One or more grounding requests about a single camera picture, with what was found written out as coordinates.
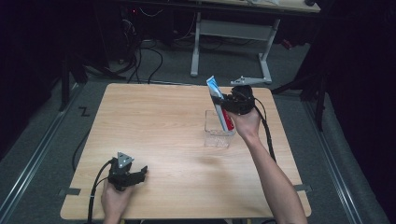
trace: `hand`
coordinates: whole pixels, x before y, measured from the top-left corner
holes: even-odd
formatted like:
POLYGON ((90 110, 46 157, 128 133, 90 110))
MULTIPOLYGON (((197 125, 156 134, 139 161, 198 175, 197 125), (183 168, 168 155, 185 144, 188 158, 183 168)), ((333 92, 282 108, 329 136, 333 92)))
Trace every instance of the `hand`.
POLYGON ((260 116, 255 108, 245 115, 236 115, 232 112, 227 112, 228 115, 233 119, 235 128, 239 135, 247 141, 251 138, 259 137, 260 128, 260 116))
POLYGON ((127 187, 125 191, 118 191, 114 185, 105 180, 102 193, 102 207, 105 212, 104 224, 118 224, 120 218, 130 201, 134 186, 127 187))

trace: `gray carpet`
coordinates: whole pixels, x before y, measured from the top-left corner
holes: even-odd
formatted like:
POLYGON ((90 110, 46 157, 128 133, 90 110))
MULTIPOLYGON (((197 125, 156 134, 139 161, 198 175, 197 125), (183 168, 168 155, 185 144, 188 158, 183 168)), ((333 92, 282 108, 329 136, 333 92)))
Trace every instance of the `gray carpet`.
MULTIPOLYGON (((152 83, 162 81, 205 85, 205 80, 215 75, 221 86, 227 86, 231 80, 237 79, 242 74, 249 74, 250 77, 262 75, 256 55, 245 52, 230 53, 227 47, 224 48, 225 50, 203 49, 200 75, 190 77, 191 46, 169 48, 158 44, 152 49, 162 54, 163 64, 152 77, 152 83)), ((274 82, 272 85, 259 84, 256 87, 274 89, 292 81, 308 49, 309 46, 291 50, 278 45, 273 46, 268 63, 274 82)), ((147 49, 142 50, 142 55, 138 76, 144 81, 160 64, 161 57, 147 49)), ((117 67, 120 66, 116 63, 112 64, 113 69, 117 67)), ((124 75, 128 77, 131 73, 132 71, 124 75)), ((81 89, 64 115, 59 130, 48 145, 47 154, 26 191, 13 208, 7 223, 84 223, 85 220, 69 221, 60 218, 60 210, 64 202, 64 196, 60 195, 60 191, 70 185, 74 173, 72 167, 74 152, 78 150, 76 155, 78 162, 83 144, 80 148, 78 146, 91 128, 106 85, 110 82, 124 81, 90 75, 89 82, 81 89), (88 117, 82 116, 81 107, 87 108, 88 117)), ((275 100, 301 178, 312 189, 307 192, 312 207, 312 215, 308 221, 309 223, 350 223, 323 155, 318 132, 307 113, 307 103, 302 103, 296 93, 298 92, 287 91, 275 95, 275 100)), ((2 179, 0 202, 6 200, 46 130, 59 115, 57 110, 60 105, 60 85, 58 85, 53 90, 51 99, 39 108, 18 142, 0 162, 0 169, 6 171, 0 174, 2 179)), ((326 99, 323 127, 323 135, 356 202, 362 223, 389 223, 349 150, 332 112, 329 98, 326 99)), ((253 223, 261 222, 262 219, 253 219, 253 223)))

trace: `person's right hand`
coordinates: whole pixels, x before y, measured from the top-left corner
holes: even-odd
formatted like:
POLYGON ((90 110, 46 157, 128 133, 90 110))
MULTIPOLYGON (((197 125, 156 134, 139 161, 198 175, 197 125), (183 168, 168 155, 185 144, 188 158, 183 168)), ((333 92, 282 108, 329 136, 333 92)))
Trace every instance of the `person's right hand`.
POLYGON ((236 115, 228 111, 227 113, 233 119, 236 130, 245 141, 259 137, 260 116, 256 108, 245 115, 236 115))

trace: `wooden table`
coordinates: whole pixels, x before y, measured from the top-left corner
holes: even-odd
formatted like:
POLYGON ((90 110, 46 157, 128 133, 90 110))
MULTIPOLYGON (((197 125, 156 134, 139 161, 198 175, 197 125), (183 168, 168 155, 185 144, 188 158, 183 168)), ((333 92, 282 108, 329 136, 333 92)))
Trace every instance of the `wooden table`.
MULTIPOLYGON (((271 92, 254 88, 253 94, 265 106, 277 163, 294 185, 302 184, 271 92)), ((148 166, 124 218, 271 217, 242 138, 236 134, 229 147, 204 146, 205 112, 213 109, 207 86, 108 85, 70 185, 80 194, 66 196, 62 218, 87 218, 94 179, 118 151, 134 157, 131 172, 148 166)), ((266 145, 263 127, 260 133, 266 145)), ((93 218, 104 217, 102 186, 93 218)), ((298 194, 309 216, 305 192, 298 194)))

